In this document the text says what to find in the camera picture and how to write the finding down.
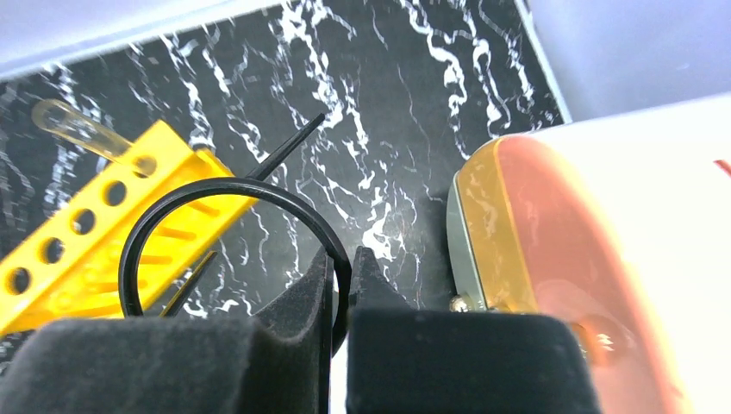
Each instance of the translucent plastic piece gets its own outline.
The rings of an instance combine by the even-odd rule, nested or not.
[[[137,159],[130,162],[122,158],[132,145],[131,142],[66,103],[56,99],[44,99],[33,108],[32,119],[38,128],[108,160],[126,165],[135,173],[149,176],[154,172],[155,165],[150,160]]]

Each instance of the white wall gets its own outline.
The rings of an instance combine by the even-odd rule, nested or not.
[[[281,0],[5,0],[0,79],[275,3]]]
[[[728,0],[530,0],[528,7],[574,121],[731,91]]]

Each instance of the black marble surface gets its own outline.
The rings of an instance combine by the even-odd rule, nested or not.
[[[317,206],[349,254],[373,248],[414,306],[453,295],[447,189],[490,138],[560,115],[511,1],[305,1],[0,84],[0,254],[106,165],[38,130],[59,98],[130,139],[155,120],[236,175],[319,112],[327,121],[272,176]],[[276,297],[318,248],[258,204],[214,246],[222,254],[185,306],[243,315]],[[0,371],[25,339],[0,344]]]

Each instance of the black foam block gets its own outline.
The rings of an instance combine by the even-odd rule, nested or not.
[[[251,318],[51,323],[0,383],[0,413],[327,412],[332,274],[321,251]]]
[[[599,413],[571,331],[551,317],[355,309],[349,414]]]
[[[384,277],[373,250],[363,247],[355,251],[348,303],[359,308],[409,308]]]

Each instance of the white surface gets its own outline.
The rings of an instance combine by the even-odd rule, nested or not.
[[[277,3],[282,0],[6,0],[0,2],[0,79]]]
[[[574,121],[731,91],[728,0],[528,3]]]
[[[345,397],[347,393],[347,338],[341,349],[333,357],[330,367],[330,412],[346,414]]]
[[[674,350],[695,412],[721,412],[731,373],[731,94],[533,136],[579,171]]]

